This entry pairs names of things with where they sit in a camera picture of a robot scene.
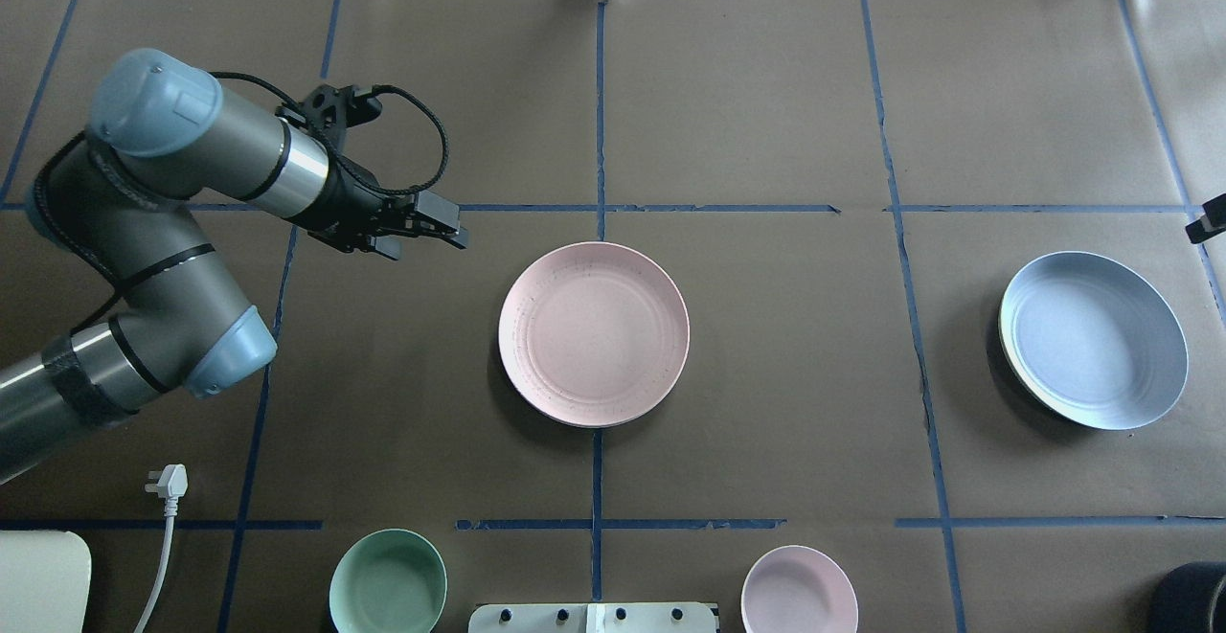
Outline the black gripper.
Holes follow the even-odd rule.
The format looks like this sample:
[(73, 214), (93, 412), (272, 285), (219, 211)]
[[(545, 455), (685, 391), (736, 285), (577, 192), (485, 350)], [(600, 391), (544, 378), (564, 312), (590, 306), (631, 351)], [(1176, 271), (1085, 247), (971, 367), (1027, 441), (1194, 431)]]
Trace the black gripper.
[(291, 145), (276, 186), (306, 201), (293, 202), (284, 220), (340, 251), (371, 251), (390, 261), (402, 260), (405, 240), (441, 240), (461, 250), (470, 247), (470, 232), (460, 224), (456, 204), (436, 193), (423, 193), (421, 185), (387, 188), (343, 153), (351, 128), (383, 115), (381, 96), (403, 93), (391, 86), (320, 83), (303, 101), (280, 106), (289, 135), (302, 144)]

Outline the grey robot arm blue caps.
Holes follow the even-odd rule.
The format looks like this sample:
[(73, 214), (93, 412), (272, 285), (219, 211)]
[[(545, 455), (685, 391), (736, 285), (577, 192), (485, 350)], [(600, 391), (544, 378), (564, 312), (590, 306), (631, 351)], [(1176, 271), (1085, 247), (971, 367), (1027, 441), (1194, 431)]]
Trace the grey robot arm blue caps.
[(2, 370), (2, 480), (88, 434), (128, 423), (177, 389), (208, 397), (262, 370), (280, 345), (192, 218), (219, 193), (342, 251), (397, 260), (403, 237), (463, 249), (460, 209), (438, 175), (381, 185), (343, 153), (349, 128), (405, 98), (441, 140), (443, 120), (390, 83), (321, 83), (302, 101), (266, 79), (210, 74), (153, 48), (101, 80), (86, 126), (28, 189), (32, 227), (87, 263), (108, 301), (40, 352)]

